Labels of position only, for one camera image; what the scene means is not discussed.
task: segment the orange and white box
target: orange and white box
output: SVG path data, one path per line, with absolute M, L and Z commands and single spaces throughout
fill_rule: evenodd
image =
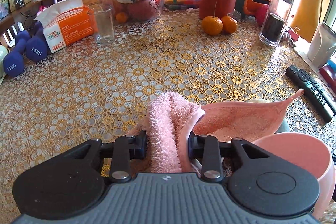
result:
M 43 33 L 51 52 L 93 34 L 88 10 L 83 5 L 83 0 L 62 0 L 35 18 L 43 25 Z

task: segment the blue dumbbell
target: blue dumbbell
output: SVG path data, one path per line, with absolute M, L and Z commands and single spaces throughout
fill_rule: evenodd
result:
M 42 23 L 41 22 L 36 22 L 35 25 L 34 25 L 34 35 L 36 35 L 37 31 L 39 29 L 42 29 L 43 30 L 43 26 L 42 26 Z
M 26 49 L 26 43 L 29 39 L 30 35 L 27 31 L 19 32 L 16 35 L 14 49 L 3 60 L 3 68 L 8 75 L 16 77 L 25 69 L 22 54 Z
M 41 22 L 35 23 L 34 32 L 35 36 L 27 41 L 26 57 L 37 63 L 47 57 L 49 47 L 43 34 Z

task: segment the floral lace tablecloth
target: floral lace tablecloth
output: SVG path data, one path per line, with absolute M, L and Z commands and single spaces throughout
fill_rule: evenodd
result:
M 238 24 L 233 35 L 210 37 L 197 12 L 166 11 L 152 22 L 117 26 L 109 46 L 87 37 L 5 78 L 0 223 L 19 215 L 11 187 L 20 173 L 90 138 L 115 140 L 165 90 L 201 105 L 292 95 L 297 88 L 283 77 L 285 69 L 294 64 L 309 71 L 306 63 L 287 45 L 261 44 L 253 20 Z M 304 96 L 288 107 L 287 119 L 292 131 L 317 136 L 334 151 L 335 120 L 324 125 Z

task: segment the remote control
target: remote control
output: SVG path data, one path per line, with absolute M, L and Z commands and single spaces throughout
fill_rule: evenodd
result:
M 316 80 L 305 70 L 299 70 L 294 65 L 286 69 L 285 75 L 290 78 L 299 88 L 304 89 L 304 94 L 308 97 L 315 109 L 328 123 L 336 114 L 336 105 Z

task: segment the clear drinking glass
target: clear drinking glass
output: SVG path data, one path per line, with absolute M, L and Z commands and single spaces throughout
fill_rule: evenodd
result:
M 87 13 L 96 43 L 106 45 L 114 42 L 112 7 L 110 5 L 94 5 Z
M 259 39 L 268 46 L 277 47 L 284 33 L 293 0 L 271 0 L 264 23 L 259 32 Z

